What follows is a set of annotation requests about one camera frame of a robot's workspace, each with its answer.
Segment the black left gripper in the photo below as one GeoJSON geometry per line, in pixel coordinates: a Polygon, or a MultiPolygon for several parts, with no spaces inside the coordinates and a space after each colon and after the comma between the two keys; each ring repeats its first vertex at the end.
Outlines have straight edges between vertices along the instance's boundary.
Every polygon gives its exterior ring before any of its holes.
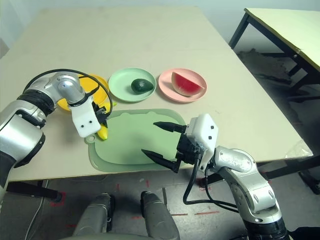
{"type": "Polygon", "coordinates": [[[101,105],[98,105],[93,101],[92,107],[98,122],[103,126],[107,127],[108,126],[107,120],[110,115],[110,103],[105,102],[101,105]]]}

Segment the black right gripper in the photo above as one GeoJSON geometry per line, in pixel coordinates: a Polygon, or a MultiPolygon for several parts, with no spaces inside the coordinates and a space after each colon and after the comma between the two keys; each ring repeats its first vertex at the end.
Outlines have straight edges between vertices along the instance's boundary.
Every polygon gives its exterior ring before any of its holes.
{"type": "MultiPolygon", "coordinates": [[[[187,126],[181,125],[173,122],[158,121],[154,122],[153,125],[168,131],[168,132],[178,132],[185,133],[187,126]]],[[[202,150],[200,146],[196,143],[193,144],[186,134],[181,134],[176,147],[176,160],[167,160],[163,155],[156,153],[154,151],[142,149],[141,151],[150,158],[154,163],[161,165],[167,169],[170,169],[174,173],[178,173],[180,169],[181,162],[191,165],[199,164],[202,158],[202,150]]]]}

